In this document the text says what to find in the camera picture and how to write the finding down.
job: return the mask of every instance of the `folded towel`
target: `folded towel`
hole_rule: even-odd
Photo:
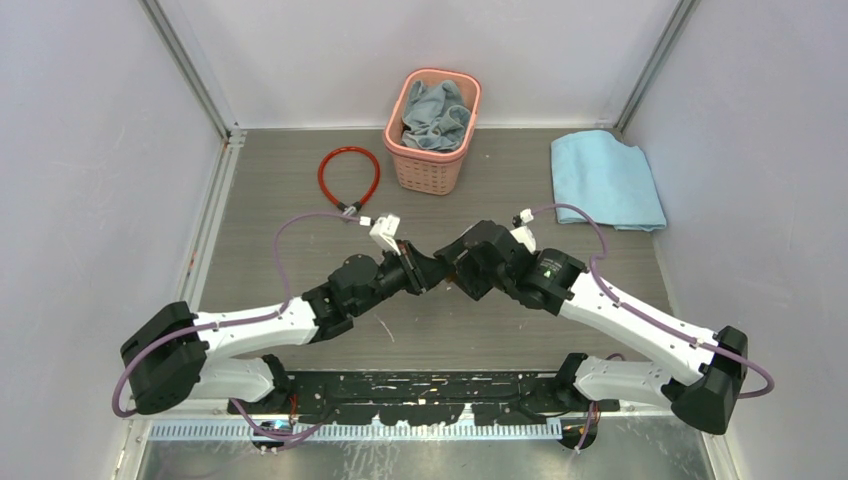
[[[596,222],[617,230],[666,227],[648,160],[603,130],[572,133],[551,143],[554,200],[580,207]],[[559,223],[583,217],[557,209]]]
[[[419,150],[452,152],[462,145],[470,120],[471,112],[453,80],[430,88],[416,80],[403,111],[403,123],[409,130],[403,132],[401,141]]]

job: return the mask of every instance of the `red hose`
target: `red hose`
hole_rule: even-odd
[[[377,184],[380,183],[380,163],[377,161],[377,157],[375,157],[373,153],[369,152],[368,150],[362,147],[341,147],[333,150],[332,152],[328,153],[326,157],[324,157],[324,160],[321,160],[321,165],[318,166],[318,186],[321,187],[321,191],[324,192],[324,196],[327,197],[327,199],[330,200],[330,202],[335,205],[336,208],[341,211],[344,211],[348,208],[347,205],[339,201],[339,199],[336,198],[335,195],[330,193],[330,190],[324,183],[324,168],[327,167],[327,164],[333,157],[344,152],[359,152],[365,155],[366,157],[370,158],[371,163],[374,164],[374,180],[371,182],[371,187],[368,188],[368,191],[365,192],[365,195],[363,195],[358,202],[353,203],[353,207],[356,208],[356,211],[358,212],[360,209],[362,209],[362,206],[365,205],[365,202],[367,202],[371,198],[371,195],[374,195],[374,191],[377,190]]]

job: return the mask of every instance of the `white panel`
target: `white panel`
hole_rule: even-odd
[[[108,478],[221,142],[137,2],[4,0],[0,145],[0,477]]]
[[[846,2],[701,2],[627,135],[676,313],[745,331],[775,377],[734,412],[742,478],[848,474],[846,25]]]
[[[425,66],[482,83],[480,125],[611,125],[677,4],[170,2],[247,128],[382,126],[406,75]]]

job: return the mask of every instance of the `red wire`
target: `red wire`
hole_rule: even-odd
[[[332,152],[328,153],[327,156],[324,157],[324,160],[321,160],[321,165],[318,166],[318,185],[321,187],[321,191],[324,192],[324,196],[327,197],[327,199],[330,200],[330,202],[332,202],[333,205],[335,205],[336,207],[340,207],[341,205],[344,205],[342,202],[339,201],[338,198],[335,197],[335,195],[330,193],[330,190],[327,188],[327,185],[324,183],[324,168],[327,167],[327,163],[329,163],[330,160],[333,157],[335,157],[336,155],[338,155],[340,153],[344,153],[344,152],[361,153],[361,154],[365,155],[366,157],[368,157],[369,159],[371,159],[371,163],[374,164],[374,180],[371,182],[371,187],[368,189],[367,192],[365,192],[365,195],[363,195],[362,198],[359,200],[360,208],[362,208],[362,206],[365,205],[365,202],[367,202],[368,199],[371,198],[371,195],[374,195],[374,190],[377,190],[377,184],[380,183],[380,163],[377,161],[377,157],[375,157],[374,154],[369,152],[368,150],[366,150],[362,147],[341,147],[341,148],[337,148],[337,149],[333,150]]]

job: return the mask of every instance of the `purple cable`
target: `purple cable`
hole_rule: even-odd
[[[734,352],[731,352],[730,350],[727,350],[725,348],[717,347],[715,345],[710,345],[710,344],[707,344],[707,343],[698,343],[697,338],[691,337],[689,335],[686,335],[683,332],[677,331],[674,328],[669,327],[668,325],[660,322],[659,320],[651,317],[647,313],[642,312],[638,308],[636,308],[636,307],[634,307],[634,306],[632,306],[628,303],[620,302],[620,298],[617,295],[615,295],[614,293],[612,293],[610,288],[607,286],[607,284],[601,278],[601,274],[598,271],[598,265],[597,265],[598,260],[603,260],[603,259],[607,258],[607,254],[609,253],[609,249],[607,248],[607,240],[604,237],[604,233],[601,231],[601,227],[599,227],[598,224],[595,223],[595,221],[592,220],[592,218],[589,217],[589,215],[586,212],[575,207],[574,205],[569,205],[567,203],[554,203],[554,204],[551,204],[551,205],[545,205],[544,207],[534,208],[530,212],[533,215],[536,215],[537,213],[541,213],[541,212],[544,212],[546,210],[553,210],[553,209],[556,209],[556,208],[567,208],[569,210],[573,210],[573,211],[577,212],[581,217],[583,217],[587,222],[589,222],[589,225],[591,225],[592,228],[595,230],[595,233],[598,235],[598,239],[601,241],[601,249],[603,250],[603,252],[600,253],[600,254],[596,253],[596,254],[594,254],[590,257],[590,259],[589,259],[589,269],[592,272],[592,278],[595,279],[595,283],[598,284],[598,287],[601,289],[601,291],[603,291],[606,296],[608,296],[610,299],[612,299],[612,301],[614,303],[618,304],[621,308],[627,310],[628,312],[632,313],[633,315],[636,315],[637,317],[648,322],[649,324],[653,325],[654,327],[657,327],[658,329],[662,330],[663,332],[665,332],[665,333],[667,333],[667,334],[669,334],[673,337],[676,337],[676,338],[679,338],[680,340],[683,340],[684,342],[688,343],[691,346],[700,347],[700,348],[703,348],[705,350],[709,350],[710,352],[716,353],[716,354],[721,355],[725,358],[733,360],[734,362],[737,362],[741,365],[745,365],[746,367],[748,367],[751,370],[760,374],[760,376],[762,376],[763,379],[766,381],[765,387],[763,387],[759,390],[755,390],[753,392],[740,393],[739,398],[762,397],[763,395],[766,395],[766,394],[770,393],[772,390],[774,390],[774,377],[772,377],[771,374],[768,373],[765,368],[759,366],[755,362],[748,360],[747,358],[745,358],[741,355],[738,355]]]
[[[202,332],[202,331],[205,331],[205,330],[212,330],[212,329],[217,329],[217,328],[236,327],[236,326],[239,326],[239,325],[250,325],[252,323],[259,323],[259,322],[264,322],[266,320],[271,320],[272,318],[277,318],[278,316],[282,315],[283,312],[286,311],[286,308],[288,308],[289,303],[291,302],[291,299],[292,299],[292,295],[291,295],[291,286],[289,285],[288,276],[286,275],[285,269],[283,268],[283,264],[280,261],[280,252],[279,252],[279,247],[277,246],[277,244],[279,243],[280,235],[283,233],[283,230],[285,230],[291,224],[293,224],[297,221],[303,220],[304,218],[311,218],[311,217],[335,217],[335,218],[341,218],[343,220],[358,220],[359,219],[359,217],[350,217],[350,216],[343,215],[341,213],[336,213],[336,212],[310,212],[310,213],[304,213],[304,214],[301,214],[301,215],[297,215],[297,216],[289,219],[286,223],[284,223],[277,230],[277,233],[274,235],[274,244],[273,244],[274,260],[277,264],[277,272],[280,274],[280,279],[282,279],[282,281],[283,281],[283,289],[285,290],[285,295],[286,295],[286,297],[285,297],[286,299],[283,302],[283,304],[280,306],[279,310],[272,312],[272,313],[265,314],[265,315],[252,317],[252,318],[244,318],[244,319],[241,319],[241,320],[227,320],[227,321],[221,322],[220,324],[217,324],[215,322],[210,322],[210,323],[206,323],[206,324],[203,324],[203,325],[194,325],[194,326],[191,326],[191,327],[182,328],[182,329],[177,330],[175,332],[169,333],[168,335],[165,335],[162,338],[157,339],[156,341],[154,341],[153,343],[151,343],[147,347],[143,348],[138,353],[138,355],[136,355],[130,361],[130,363],[127,365],[127,368],[124,369],[124,373],[121,374],[120,378],[118,379],[118,384],[115,386],[115,390],[112,392],[112,412],[114,412],[115,415],[117,415],[118,417],[121,417],[121,418],[127,418],[127,417],[130,417],[130,416],[132,416],[136,413],[136,410],[124,410],[124,409],[121,408],[121,392],[123,391],[124,386],[126,385],[127,381],[129,380],[132,372],[136,369],[136,367],[138,367],[138,364],[141,363],[141,361],[144,360],[148,355],[150,355],[151,352],[153,352],[157,348],[161,347],[162,345],[170,342],[171,340],[182,337],[184,335],[189,335],[189,334],[192,334],[192,333],[197,333],[197,332]],[[313,433],[315,433],[315,431],[318,430],[318,428],[321,427],[321,424],[319,423],[318,425],[315,425],[314,427],[310,427],[307,430],[304,430],[303,432],[300,432],[300,433],[297,433],[297,434],[274,435],[270,432],[267,432],[262,427],[258,426],[250,418],[250,416],[247,414],[247,412],[244,410],[244,408],[241,405],[241,402],[239,402],[238,399],[231,398],[230,401],[233,402],[233,405],[236,407],[236,410],[239,411],[239,413],[242,415],[242,417],[244,417],[244,419],[247,421],[247,423],[250,425],[250,427],[253,429],[253,431],[256,434],[266,436],[266,437],[268,437],[272,440],[278,440],[278,441],[291,440],[289,445],[285,445],[284,447],[277,449],[277,451],[288,450],[290,448],[296,447],[297,445],[300,445],[300,443],[303,440],[305,440],[309,435],[312,435]]]
[[[624,361],[624,355],[620,353],[611,353],[607,356],[607,360],[612,360],[613,358],[619,358],[621,361]],[[580,449],[583,447],[583,443],[586,441],[586,436],[589,435],[589,428],[592,426],[592,410],[595,409],[595,402],[589,404],[589,414],[586,415],[586,424],[583,425],[583,434],[580,435],[580,441],[577,442],[577,446],[574,447],[574,451],[580,454]]]

